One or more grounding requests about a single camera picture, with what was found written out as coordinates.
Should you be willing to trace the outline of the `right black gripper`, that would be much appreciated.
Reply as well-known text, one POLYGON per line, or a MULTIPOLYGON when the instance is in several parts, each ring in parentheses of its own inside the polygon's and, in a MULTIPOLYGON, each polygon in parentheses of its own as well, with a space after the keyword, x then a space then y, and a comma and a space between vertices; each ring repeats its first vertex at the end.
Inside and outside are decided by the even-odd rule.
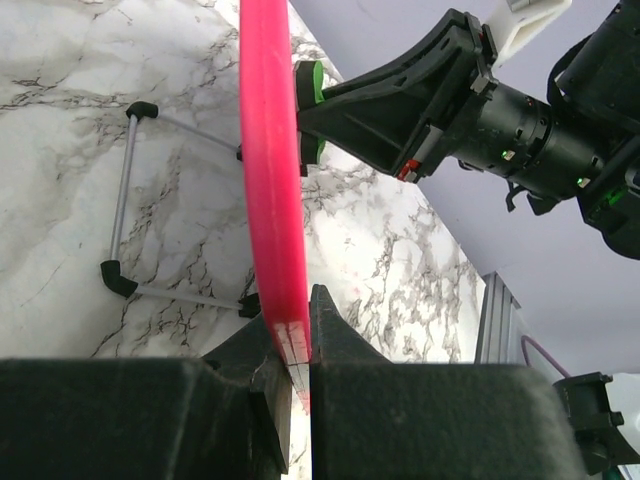
POLYGON ((432 175, 461 135, 468 109, 490 96, 497 47, 491 29, 449 9, 396 59, 323 90, 298 128, 386 174, 415 183, 432 175), (406 75, 407 87, 374 85, 406 75))

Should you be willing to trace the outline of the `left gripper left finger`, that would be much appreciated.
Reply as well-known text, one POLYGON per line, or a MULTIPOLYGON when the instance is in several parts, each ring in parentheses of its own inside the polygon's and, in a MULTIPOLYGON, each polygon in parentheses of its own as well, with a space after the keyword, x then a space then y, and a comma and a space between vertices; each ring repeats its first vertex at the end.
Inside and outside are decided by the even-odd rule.
POLYGON ((7 359, 5 479, 277 479, 291 387, 255 318, 201 358, 7 359))

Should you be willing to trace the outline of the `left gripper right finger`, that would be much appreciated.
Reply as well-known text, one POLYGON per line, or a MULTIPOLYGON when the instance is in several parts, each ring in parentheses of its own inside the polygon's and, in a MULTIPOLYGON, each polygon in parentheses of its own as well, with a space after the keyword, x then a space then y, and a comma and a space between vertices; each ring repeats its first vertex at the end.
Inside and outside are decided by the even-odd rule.
POLYGON ((535 370, 394 363, 311 292, 316 479, 582 479, 573 433, 535 370))

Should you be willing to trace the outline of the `green black whiteboard eraser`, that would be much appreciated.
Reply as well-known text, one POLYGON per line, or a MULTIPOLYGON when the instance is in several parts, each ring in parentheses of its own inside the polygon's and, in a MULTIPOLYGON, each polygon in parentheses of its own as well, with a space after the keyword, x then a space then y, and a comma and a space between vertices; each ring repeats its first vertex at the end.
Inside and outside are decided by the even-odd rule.
MULTIPOLYGON (((313 108, 325 101, 323 95, 324 66, 319 60, 300 60, 295 64, 294 83, 296 111, 313 108)), ((308 167, 318 165, 325 141, 298 129, 300 176, 308 176, 308 167)))

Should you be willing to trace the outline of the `pink framed whiteboard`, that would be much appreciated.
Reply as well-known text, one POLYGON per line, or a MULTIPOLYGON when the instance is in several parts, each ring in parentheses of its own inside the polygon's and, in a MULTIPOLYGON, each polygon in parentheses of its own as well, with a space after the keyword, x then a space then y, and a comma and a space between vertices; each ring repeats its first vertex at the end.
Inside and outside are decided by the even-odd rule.
POLYGON ((305 409, 311 334, 294 80, 285 1, 240 4, 241 151, 262 314, 305 409))

